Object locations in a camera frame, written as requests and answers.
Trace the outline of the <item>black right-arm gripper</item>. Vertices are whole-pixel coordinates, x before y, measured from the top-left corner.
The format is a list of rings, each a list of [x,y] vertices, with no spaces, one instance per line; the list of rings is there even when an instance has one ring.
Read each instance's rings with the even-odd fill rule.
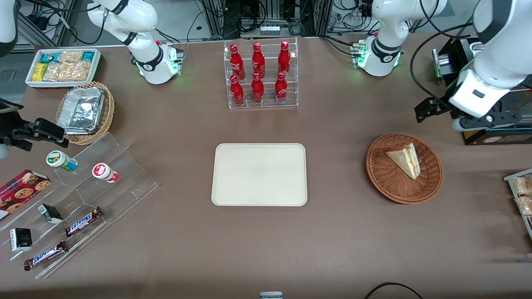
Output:
[[[46,141],[56,144],[61,148],[68,148],[69,140],[64,138],[64,129],[51,121],[44,118],[36,118],[29,123],[21,118],[19,110],[23,109],[21,104],[13,103],[8,100],[0,100],[0,138],[1,144],[7,147],[17,147],[23,151],[30,151],[30,142]],[[19,139],[20,129],[25,130],[25,125],[32,131],[26,133],[25,139]]]

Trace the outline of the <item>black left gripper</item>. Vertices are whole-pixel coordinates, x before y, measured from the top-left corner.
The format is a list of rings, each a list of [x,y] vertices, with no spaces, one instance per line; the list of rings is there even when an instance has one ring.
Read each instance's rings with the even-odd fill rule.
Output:
[[[473,117],[452,106],[448,98],[441,100],[437,97],[427,97],[423,101],[423,107],[414,108],[416,121],[417,123],[422,123],[429,117],[439,115],[441,110],[448,110],[449,108],[451,108],[452,112],[458,112],[460,115],[452,123],[454,130],[486,130],[496,127],[509,127],[517,124],[522,119],[521,113],[516,110],[507,110],[503,100],[498,100],[485,116]]]

